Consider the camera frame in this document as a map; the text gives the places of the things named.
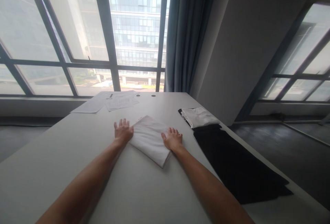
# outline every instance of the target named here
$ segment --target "white towel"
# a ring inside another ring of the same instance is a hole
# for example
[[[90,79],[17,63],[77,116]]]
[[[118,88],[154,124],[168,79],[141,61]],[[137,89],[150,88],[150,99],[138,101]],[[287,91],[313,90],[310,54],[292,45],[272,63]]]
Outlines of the white towel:
[[[150,116],[144,116],[133,126],[134,135],[130,144],[164,168],[171,152],[165,147],[161,133],[167,134],[168,127]]]
[[[220,123],[217,118],[215,118],[211,113],[202,107],[196,109],[182,108],[181,114],[190,124],[191,128],[198,128],[210,124]]]

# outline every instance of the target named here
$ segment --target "hand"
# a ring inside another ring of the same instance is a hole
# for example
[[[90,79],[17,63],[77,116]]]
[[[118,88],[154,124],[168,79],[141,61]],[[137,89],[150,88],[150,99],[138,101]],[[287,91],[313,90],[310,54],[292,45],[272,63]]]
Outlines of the hand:
[[[177,129],[168,128],[167,137],[164,133],[162,133],[161,135],[162,135],[164,144],[168,149],[174,151],[177,148],[183,147],[182,134],[180,134]]]
[[[133,137],[134,133],[133,126],[130,127],[130,121],[126,121],[126,118],[124,118],[124,120],[120,119],[119,127],[116,122],[113,125],[115,141],[118,141],[121,145],[126,145]]]

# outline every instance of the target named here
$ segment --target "blue-gray curtain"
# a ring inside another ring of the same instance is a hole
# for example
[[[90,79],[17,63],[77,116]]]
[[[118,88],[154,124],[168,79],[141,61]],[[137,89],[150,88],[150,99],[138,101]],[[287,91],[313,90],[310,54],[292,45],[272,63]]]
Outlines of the blue-gray curtain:
[[[189,93],[213,0],[170,0],[165,92]]]

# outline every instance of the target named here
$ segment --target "black garment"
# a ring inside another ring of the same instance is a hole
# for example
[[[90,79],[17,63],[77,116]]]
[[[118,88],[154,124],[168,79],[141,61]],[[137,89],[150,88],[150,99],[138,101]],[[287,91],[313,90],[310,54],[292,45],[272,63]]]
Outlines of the black garment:
[[[227,189],[240,204],[292,195],[289,182],[254,157],[220,125],[193,129],[200,148]]]

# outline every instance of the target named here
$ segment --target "white table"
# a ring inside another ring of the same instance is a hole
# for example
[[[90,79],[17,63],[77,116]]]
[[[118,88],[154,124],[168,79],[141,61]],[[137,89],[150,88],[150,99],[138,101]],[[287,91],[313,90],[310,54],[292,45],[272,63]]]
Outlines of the white table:
[[[96,114],[73,113],[0,164],[0,223],[34,223],[70,181],[114,138],[113,123],[144,115],[175,127],[188,151],[216,177],[180,108],[201,105],[186,93],[141,93],[139,104]],[[256,223],[328,223],[330,212],[221,124],[240,144],[290,181],[295,195],[244,205]],[[161,169],[127,145],[90,223],[210,223],[175,156]]]

